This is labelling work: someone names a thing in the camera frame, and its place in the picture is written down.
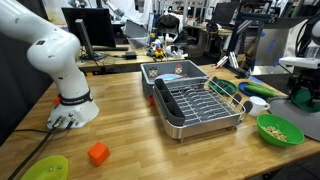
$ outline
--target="lab equipment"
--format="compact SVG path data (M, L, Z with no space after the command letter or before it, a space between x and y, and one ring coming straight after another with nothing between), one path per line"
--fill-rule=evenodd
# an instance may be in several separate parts
M99 113L84 74L75 64L80 42L76 36L40 18L15 0L0 1L0 32L31 43L31 65L47 73L59 89L60 101L52 108L47 127L62 118L60 128L74 121L83 127Z

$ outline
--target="orange block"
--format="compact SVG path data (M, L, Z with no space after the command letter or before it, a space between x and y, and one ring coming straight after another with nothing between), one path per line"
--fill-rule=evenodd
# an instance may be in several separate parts
M96 166L100 166L110 156L109 148L101 142L97 142L87 153L90 161Z

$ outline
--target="green plate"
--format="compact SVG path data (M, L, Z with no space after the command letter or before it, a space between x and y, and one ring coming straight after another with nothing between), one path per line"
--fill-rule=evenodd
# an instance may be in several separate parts
M291 96L291 101L298 105L301 109L309 113L315 113L320 111L320 102L315 102L314 106L308 106L308 100L310 99L310 92L308 89L299 89L295 94Z
M41 159L31 166L21 180L66 180L68 179L68 160L61 155L53 155Z
M227 88L231 89L231 95L237 92L237 86L234 85L232 82L223 80L223 79L218 79L216 84L223 83L223 89L226 91ZM221 95L224 94L224 91L221 88L218 88L212 81L209 81L208 85L211 89L216 90L218 93Z

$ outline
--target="dish rack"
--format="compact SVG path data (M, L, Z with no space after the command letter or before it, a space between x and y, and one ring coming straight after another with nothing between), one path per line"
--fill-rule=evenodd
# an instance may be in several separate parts
M211 89L200 79L155 81L154 101L170 137L183 142L186 137L223 128L232 132L235 128L244 106L214 81L210 83L218 88Z

